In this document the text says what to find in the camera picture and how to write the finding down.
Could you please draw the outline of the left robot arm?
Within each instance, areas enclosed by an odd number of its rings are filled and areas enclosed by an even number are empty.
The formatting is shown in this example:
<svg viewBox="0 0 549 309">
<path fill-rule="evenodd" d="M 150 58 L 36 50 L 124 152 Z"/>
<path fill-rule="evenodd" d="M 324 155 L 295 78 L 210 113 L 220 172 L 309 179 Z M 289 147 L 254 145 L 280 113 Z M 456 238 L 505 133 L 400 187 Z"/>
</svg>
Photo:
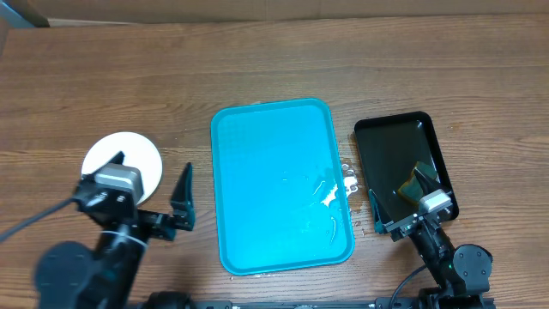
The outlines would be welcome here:
<svg viewBox="0 0 549 309">
<path fill-rule="evenodd" d="M 172 193 L 170 214 L 139 209 L 142 176 L 116 153 L 81 177 L 71 198 L 77 211 L 102 231 L 94 249 L 64 241 L 38 261 L 34 286 L 41 308 L 124 308 L 150 239 L 173 241 L 195 225 L 192 165 L 187 164 Z"/>
</svg>

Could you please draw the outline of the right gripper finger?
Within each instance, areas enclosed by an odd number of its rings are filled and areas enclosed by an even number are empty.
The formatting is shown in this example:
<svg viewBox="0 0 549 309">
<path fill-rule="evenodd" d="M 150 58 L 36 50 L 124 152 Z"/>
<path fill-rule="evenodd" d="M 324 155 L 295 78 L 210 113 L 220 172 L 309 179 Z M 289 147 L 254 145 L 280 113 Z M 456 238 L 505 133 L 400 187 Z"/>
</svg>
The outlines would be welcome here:
<svg viewBox="0 0 549 309">
<path fill-rule="evenodd" d="M 437 181 L 437 170 L 431 166 L 416 166 L 413 169 L 413 176 L 418 185 L 414 193 L 415 200 L 420 200 L 434 191 L 444 190 L 444 187 Z"/>
<path fill-rule="evenodd" d="M 371 212 L 374 220 L 374 229 L 377 233 L 387 233 L 387 226 L 393 221 L 387 211 L 384 209 L 380 199 L 373 189 L 368 190 L 368 197 L 371 205 Z"/>
</svg>

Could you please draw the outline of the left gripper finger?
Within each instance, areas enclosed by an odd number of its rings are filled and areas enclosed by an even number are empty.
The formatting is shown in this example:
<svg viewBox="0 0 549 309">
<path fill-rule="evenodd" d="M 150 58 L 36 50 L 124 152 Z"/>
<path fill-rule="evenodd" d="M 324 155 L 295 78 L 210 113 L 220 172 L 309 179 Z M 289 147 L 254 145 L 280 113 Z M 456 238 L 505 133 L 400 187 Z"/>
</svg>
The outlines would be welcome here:
<svg viewBox="0 0 549 309">
<path fill-rule="evenodd" d="M 118 151 L 113 157 L 100 165 L 100 157 L 96 154 L 87 154 L 82 163 L 81 180 L 104 180 L 119 178 L 120 167 L 124 162 L 125 154 Z"/>
<path fill-rule="evenodd" d="M 173 209 L 173 214 L 178 215 L 184 219 L 194 219 L 194 203 L 192 197 L 192 171 L 193 167 L 188 162 L 172 193 L 170 204 Z"/>
</svg>

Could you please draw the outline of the light blue rimmed plate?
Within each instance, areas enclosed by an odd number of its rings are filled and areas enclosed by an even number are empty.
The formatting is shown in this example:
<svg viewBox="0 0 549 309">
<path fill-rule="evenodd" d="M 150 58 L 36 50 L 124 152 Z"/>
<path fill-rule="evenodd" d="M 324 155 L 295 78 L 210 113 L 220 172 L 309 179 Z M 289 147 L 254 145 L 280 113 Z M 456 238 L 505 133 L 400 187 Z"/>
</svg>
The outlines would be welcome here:
<svg viewBox="0 0 549 309">
<path fill-rule="evenodd" d="M 88 150 L 82 162 L 81 174 L 94 172 L 118 152 L 124 154 L 123 165 L 137 168 L 141 173 L 143 196 L 137 203 L 141 205 L 154 194 L 163 172 L 160 152 L 145 136 L 122 131 L 101 138 Z"/>
</svg>

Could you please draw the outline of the green yellow sponge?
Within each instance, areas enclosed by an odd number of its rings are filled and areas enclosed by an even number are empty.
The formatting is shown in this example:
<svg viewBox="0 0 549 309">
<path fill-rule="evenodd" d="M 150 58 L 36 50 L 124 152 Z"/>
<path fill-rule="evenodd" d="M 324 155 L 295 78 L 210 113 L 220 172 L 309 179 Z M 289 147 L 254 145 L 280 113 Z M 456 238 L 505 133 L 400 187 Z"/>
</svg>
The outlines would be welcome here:
<svg viewBox="0 0 549 309">
<path fill-rule="evenodd" d="M 413 167 L 413 170 L 415 169 L 418 169 L 425 176 L 428 176 L 431 179 L 437 180 L 438 178 L 436 169 L 431 165 L 425 164 L 424 162 L 417 161 Z M 411 203 L 414 206 L 418 206 L 419 200 L 425 195 L 414 172 L 410 173 L 409 178 L 398 189 L 397 194 L 407 203 Z"/>
</svg>

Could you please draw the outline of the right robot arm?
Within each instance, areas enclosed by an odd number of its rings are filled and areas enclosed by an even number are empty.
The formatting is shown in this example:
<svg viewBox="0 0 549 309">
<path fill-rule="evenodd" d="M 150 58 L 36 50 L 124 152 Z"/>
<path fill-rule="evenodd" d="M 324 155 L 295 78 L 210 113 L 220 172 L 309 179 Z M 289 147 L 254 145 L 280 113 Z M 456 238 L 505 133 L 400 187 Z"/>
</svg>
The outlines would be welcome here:
<svg viewBox="0 0 549 309">
<path fill-rule="evenodd" d="M 400 283 L 388 307 L 411 279 L 428 270 L 437 286 L 422 288 L 414 308 L 493 308 L 493 300 L 483 297 L 490 289 L 492 254 L 479 245 L 455 246 L 443 230 L 442 223 L 459 213 L 445 170 L 417 162 L 406 173 L 388 167 L 365 167 L 363 173 L 376 231 L 394 242 L 409 238 L 423 261 Z"/>
</svg>

